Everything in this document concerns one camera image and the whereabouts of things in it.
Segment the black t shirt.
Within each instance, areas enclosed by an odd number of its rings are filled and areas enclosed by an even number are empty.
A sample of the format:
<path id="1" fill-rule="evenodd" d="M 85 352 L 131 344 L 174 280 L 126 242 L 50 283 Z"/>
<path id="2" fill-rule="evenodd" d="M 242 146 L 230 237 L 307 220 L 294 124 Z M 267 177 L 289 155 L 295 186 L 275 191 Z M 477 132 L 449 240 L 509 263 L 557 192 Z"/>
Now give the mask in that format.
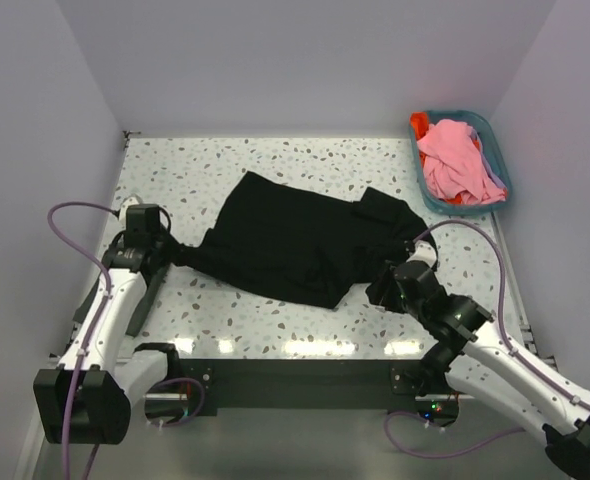
<path id="1" fill-rule="evenodd" d="M 405 201 L 374 188 L 344 201 L 248 172 L 201 244 L 179 246 L 173 262 L 255 295 L 333 309 L 353 285 L 407 260 L 426 231 Z"/>

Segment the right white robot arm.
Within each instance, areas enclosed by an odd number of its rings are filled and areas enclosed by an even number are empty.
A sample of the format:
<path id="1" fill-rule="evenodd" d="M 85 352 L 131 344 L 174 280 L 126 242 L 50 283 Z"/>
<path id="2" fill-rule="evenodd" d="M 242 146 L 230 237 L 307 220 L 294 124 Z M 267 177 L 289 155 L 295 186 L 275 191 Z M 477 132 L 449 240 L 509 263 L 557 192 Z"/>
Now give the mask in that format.
<path id="1" fill-rule="evenodd" d="M 564 474 L 590 479 L 589 390 L 514 340 L 497 315 L 448 293 L 424 261 L 386 266 L 366 294 L 373 305 L 412 316 L 434 339 L 406 377 L 418 394 L 450 386 L 483 401 L 541 437 Z"/>

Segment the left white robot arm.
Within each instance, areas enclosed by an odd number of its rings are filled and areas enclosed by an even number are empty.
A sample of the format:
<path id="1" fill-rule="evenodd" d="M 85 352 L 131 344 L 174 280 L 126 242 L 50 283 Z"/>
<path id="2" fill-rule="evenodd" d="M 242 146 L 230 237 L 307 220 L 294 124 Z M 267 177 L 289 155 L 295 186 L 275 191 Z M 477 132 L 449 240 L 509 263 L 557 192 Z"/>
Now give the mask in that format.
<path id="1" fill-rule="evenodd" d="M 75 314 L 78 334 L 33 382 L 52 444 L 116 445 L 126 436 L 134 405 L 151 388 L 171 392 L 182 380 L 172 343 L 142 343 L 129 359 L 118 359 L 123 341 L 137 336 L 148 319 L 176 242 L 169 214 L 156 204 L 133 197 L 115 214 L 123 228 L 95 262 L 99 276 Z"/>

